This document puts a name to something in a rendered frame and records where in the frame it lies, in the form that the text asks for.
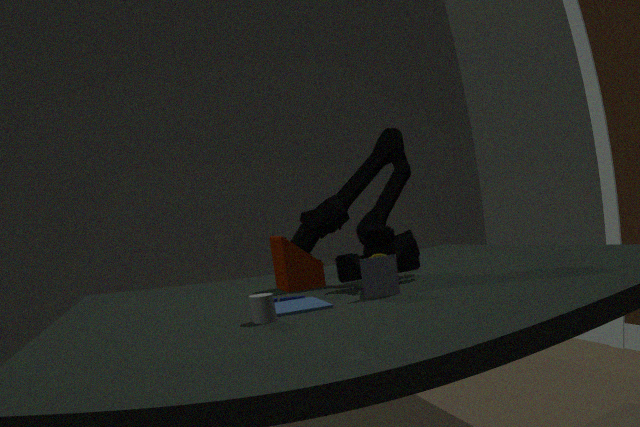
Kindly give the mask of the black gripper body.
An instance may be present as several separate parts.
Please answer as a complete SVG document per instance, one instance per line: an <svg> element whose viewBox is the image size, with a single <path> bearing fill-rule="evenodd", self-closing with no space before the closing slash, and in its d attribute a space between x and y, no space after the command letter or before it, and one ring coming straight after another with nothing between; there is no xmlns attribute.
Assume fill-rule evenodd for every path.
<svg viewBox="0 0 640 427"><path fill-rule="evenodd" d="M420 262L419 262L419 257L418 257L419 252L418 252L417 244L414 243L414 242L410 242L410 243L406 243L404 245L408 246L407 250L408 250L409 261L410 261L410 266L411 266L410 271L418 270L420 268ZM366 251L366 257L359 258L359 260L368 259L369 257L371 257L371 256L373 256L375 254L383 254L383 255L386 254L386 255L388 255L387 252L388 252L387 248ZM346 256L347 255L352 255L352 254L353 253L344 254L344 255L338 255L337 258L336 258L338 276L339 276L339 281L341 283L351 282L348 279Z"/></svg>

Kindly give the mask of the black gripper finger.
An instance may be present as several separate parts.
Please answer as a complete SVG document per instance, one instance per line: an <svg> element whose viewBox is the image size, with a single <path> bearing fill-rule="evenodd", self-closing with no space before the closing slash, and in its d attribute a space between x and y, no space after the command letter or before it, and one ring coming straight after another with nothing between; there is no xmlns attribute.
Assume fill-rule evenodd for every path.
<svg viewBox="0 0 640 427"><path fill-rule="evenodd" d="M347 262L347 273L348 273L349 281L362 280L358 253L347 255L346 262Z"/></svg>
<svg viewBox="0 0 640 427"><path fill-rule="evenodd" d="M396 260L397 260L397 267L398 267L397 272L398 273L410 271L410 269L411 269L407 248L408 248L407 245L402 245L400 247L394 247L395 254L396 254Z"/></svg>

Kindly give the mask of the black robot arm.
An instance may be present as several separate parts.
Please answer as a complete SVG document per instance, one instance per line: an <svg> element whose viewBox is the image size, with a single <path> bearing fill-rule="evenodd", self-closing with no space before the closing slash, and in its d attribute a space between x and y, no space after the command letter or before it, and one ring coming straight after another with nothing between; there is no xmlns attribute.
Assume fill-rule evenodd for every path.
<svg viewBox="0 0 640 427"><path fill-rule="evenodd" d="M388 255L392 255L395 254L394 247L410 242L417 244L411 230L395 235L394 229L385 226L411 175L410 165L404 153L402 133L396 128L387 128L382 132L372 154L336 195L326 199L315 209L301 213L302 224L290 241L310 254L319 238L323 239L329 233L341 230L343 224L350 219L347 213L350 205L382 167L391 162L395 169L375 207L357 226L356 232L364 248L363 255L359 258L366 257L366 251L387 248Z"/></svg>

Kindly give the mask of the grey cylinder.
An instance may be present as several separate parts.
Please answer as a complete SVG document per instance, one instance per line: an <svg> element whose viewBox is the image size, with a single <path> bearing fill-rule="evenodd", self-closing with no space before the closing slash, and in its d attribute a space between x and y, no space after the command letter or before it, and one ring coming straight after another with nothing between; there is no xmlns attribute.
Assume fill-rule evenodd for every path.
<svg viewBox="0 0 640 427"><path fill-rule="evenodd" d="M261 293L249 296L253 323L268 324L277 320L273 293Z"/></svg>

